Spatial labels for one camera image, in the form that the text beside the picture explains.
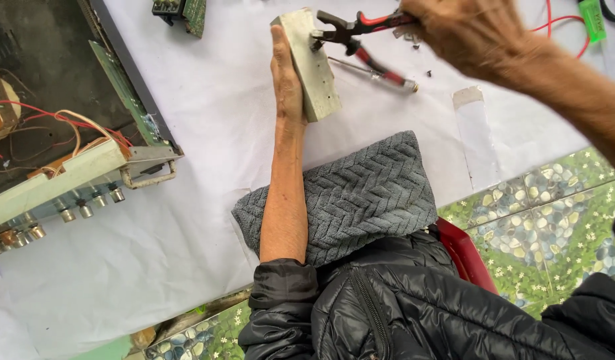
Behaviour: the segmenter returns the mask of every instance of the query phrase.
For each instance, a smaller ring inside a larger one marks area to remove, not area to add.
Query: white tablecloth
[[[269,183],[275,119],[269,22],[303,6],[350,20],[358,10],[378,17],[398,6],[393,0],[209,0],[198,40],[152,16],[144,0],[106,1],[187,156],[174,180],[126,190],[125,202],[88,220],[55,219],[45,225],[46,238],[0,256],[0,359],[73,356],[251,282],[256,263],[248,262],[228,213],[247,189]],[[552,2],[554,17],[578,13],[575,1]],[[543,0],[520,3],[528,27],[545,22]],[[554,39],[577,53],[583,25],[557,25]],[[468,196],[474,189],[451,94],[473,85],[483,89],[501,178],[587,145],[543,105],[466,79],[425,46],[414,51],[391,31],[362,41],[421,90],[399,95],[332,66],[343,110],[308,127],[305,168],[412,129],[437,205]],[[344,57],[339,45],[325,49]],[[615,28],[583,60],[615,79]]]

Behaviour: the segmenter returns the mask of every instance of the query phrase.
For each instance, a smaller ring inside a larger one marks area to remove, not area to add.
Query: green label
[[[583,0],[579,3],[579,9],[585,20],[585,27],[590,35],[591,42],[605,39],[605,23],[603,14],[600,12],[599,0]]]

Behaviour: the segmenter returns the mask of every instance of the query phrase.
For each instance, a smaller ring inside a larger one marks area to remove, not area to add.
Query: black puffer jacket
[[[458,278],[419,231],[314,269],[263,263],[239,335],[246,360],[615,359],[615,281],[590,276],[537,321]]]

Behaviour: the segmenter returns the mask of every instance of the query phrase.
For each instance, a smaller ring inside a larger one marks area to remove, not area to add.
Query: red chair
[[[436,225],[439,227],[440,242],[456,264],[461,279],[498,295],[499,291],[469,235],[444,218],[439,218]]]

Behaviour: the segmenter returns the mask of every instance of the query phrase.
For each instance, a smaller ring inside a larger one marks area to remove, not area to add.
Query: textured towel
[[[438,219],[412,131],[374,143],[303,173],[307,203],[306,262],[322,266],[385,236],[405,236]],[[232,215],[259,253],[269,186],[241,198]]]

